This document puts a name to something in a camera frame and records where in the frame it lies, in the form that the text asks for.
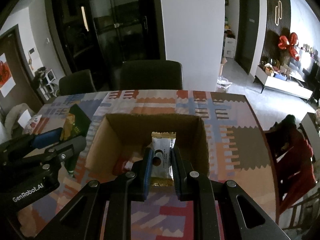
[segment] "red poster on door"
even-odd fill
[[[16,83],[13,80],[9,65],[5,58],[5,54],[3,53],[0,56],[0,91],[3,97],[10,92],[15,84]]]

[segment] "colorful tablecloth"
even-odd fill
[[[39,232],[90,180],[104,182],[84,165],[95,133],[106,113],[192,114],[204,120],[209,145],[210,179],[235,180],[273,219],[276,193],[271,158],[262,129],[243,95],[182,90],[127,90],[58,97],[44,105],[36,132],[62,127],[78,104],[92,120],[87,147],[77,162],[75,178],[60,171],[60,187],[28,207]],[[193,238],[193,204],[180,202],[173,188],[153,190],[144,203],[132,203],[132,239]]]

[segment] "black chair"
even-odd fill
[[[68,96],[96,92],[89,69],[75,72],[59,80],[59,95]]]
[[[182,66],[171,60],[134,60],[124,62],[120,90],[182,90]]]

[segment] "gray floor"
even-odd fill
[[[314,113],[314,108],[301,98],[265,88],[261,94],[261,85],[252,83],[247,73],[232,58],[223,66],[222,75],[233,82],[228,93],[245,95],[256,114],[263,130],[268,130],[277,121],[288,114],[296,117],[297,123],[307,112]]]

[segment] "trash bag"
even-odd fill
[[[223,76],[218,76],[216,92],[227,93],[231,85],[232,82],[229,82],[228,79]]]

